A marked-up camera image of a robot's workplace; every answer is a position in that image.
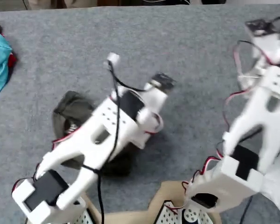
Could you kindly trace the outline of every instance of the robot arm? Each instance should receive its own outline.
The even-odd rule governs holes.
[[[115,64],[118,57],[111,54],[108,59]],[[163,123],[158,113],[173,86],[173,79],[156,74],[142,92],[118,87],[120,123],[117,145],[110,160],[130,142],[143,149],[149,137],[161,130]],[[25,180],[12,193],[33,224],[63,224],[70,222],[70,217],[82,213],[85,203],[80,203],[83,201],[81,195],[97,180],[97,172],[107,162],[114,147],[118,111],[116,97],[113,91],[79,129],[45,154],[35,174],[35,182]],[[79,155],[84,155],[84,163],[76,180],[68,186],[52,169]]]
[[[254,34],[252,42],[263,50],[262,54],[270,56],[271,62],[263,63],[264,55],[254,49],[253,56],[258,52],[258,62],[249,74],[239,74],[242,87],[252,86],[249,99],[223,135],[222,159],[213,169],[190,180],[186,207],[194,205],[206,212],[222,212],[238,206],[245,198],[261,191],[265,174],[280,152],[280,35],[273,30],[261,30],[268,27],[263,23],[264,20],[257,20],[246,25]],[[272,97],[279,102],[273,111],[269,111],[267,105]],[[257,126],[263,130],[259,155],[239,145],[240,140]]]

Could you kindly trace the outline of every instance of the dark fabric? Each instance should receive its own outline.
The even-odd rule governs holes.
[[[80,127],[91,116],[93,110],[87,98],[75,91],[68,91],[53,111],[53,127],[56,137],[59,139],[66,136],[67,130],[73,124]],[[128,175],[135,149],[133,144],[126,146],[119,155],[104,165],[102,174],[108,176]],[[65,161],[62,165],[80,169],[83,162],[84,156],[80,155]]]
[[[80,127],[92,114],[93,107],[88,99],[75,91],[68,91],[53,111],[53,128],[56,137],[66,136],[70,125]],[[80,155],[65,161],[62,165],[79,169],[84,156]]]

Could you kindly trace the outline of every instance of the red wire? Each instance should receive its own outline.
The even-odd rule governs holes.
[[[175,215],[177,215],[177,212],[175,210],[180,209],[180,208],[171,208],[168,205],[165,205],[166,208],[168,208],[169,210],[171,210]]]
[[[158,114],[154,114],[154,118],[156,118],[156,120],[158,121],[159,125],[161,124],[161,121],[160,121],[160,116]],[[154,135],[154,134],[157,134],[157,132],[149,132],[149,131],[145,131],[146,134],[151,134],[151,135]]]
[[[77,130],[79,130],[80,128],[77,128],[75,131],[73,131],[72,133],[62,137],[62,138],[59,138],[59,139],[56,139],[54,141],[52,141],[53,143],[58,143],[58,142],[62,142],[64,141],[65,139],[67,139],[68,137],[70,137],[74,132],[76,132]]]
[[[184,184],[189,184],[189,182],[187,182],[187,181],[182,181],[182,187],[183,187],[183,189],[185,190],[185,193],[186,193],[186,191],[187,191],[187,188],[184,186]]]

